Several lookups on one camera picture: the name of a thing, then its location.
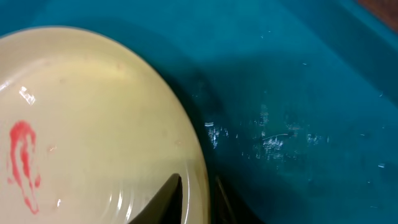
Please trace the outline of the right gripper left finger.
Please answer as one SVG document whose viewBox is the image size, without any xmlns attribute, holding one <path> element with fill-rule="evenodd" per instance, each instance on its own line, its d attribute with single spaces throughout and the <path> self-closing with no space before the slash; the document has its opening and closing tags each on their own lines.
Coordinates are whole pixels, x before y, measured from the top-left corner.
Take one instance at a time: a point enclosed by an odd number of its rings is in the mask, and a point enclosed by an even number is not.
<svg viewBox="0 0 398 224">
<path fill-rule="evenodd" d="M 182 202 L 182 178 L 172 174 L 129 224 L 181 224 Z"/>
</svg>

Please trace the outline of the yellow-green plate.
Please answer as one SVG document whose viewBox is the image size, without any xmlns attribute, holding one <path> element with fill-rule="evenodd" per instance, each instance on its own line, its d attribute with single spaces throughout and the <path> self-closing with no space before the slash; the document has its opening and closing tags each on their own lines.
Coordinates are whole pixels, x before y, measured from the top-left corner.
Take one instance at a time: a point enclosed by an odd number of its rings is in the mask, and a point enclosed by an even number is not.
<svg viewBox="0 0 398 224">
<path fill-rule="evenodd" d="M 143 59 L 69 27 L 1 38 L 2 223 L 129 223 L 172 174 L 181 223 L 209 223 L 196 132 Z"/>
</svg>

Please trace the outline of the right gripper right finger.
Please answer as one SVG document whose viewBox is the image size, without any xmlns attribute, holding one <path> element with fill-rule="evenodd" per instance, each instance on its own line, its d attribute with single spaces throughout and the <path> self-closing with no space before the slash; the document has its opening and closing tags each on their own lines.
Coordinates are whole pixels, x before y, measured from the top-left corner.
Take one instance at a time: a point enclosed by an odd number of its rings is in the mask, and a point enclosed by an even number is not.
<svg viewBox="0 0 398 224">
<path fill-rule="evenodd" d="M 264 224 L 235 189 L 219 176 L 215 179 L 215 223 Z"/>
</svg>

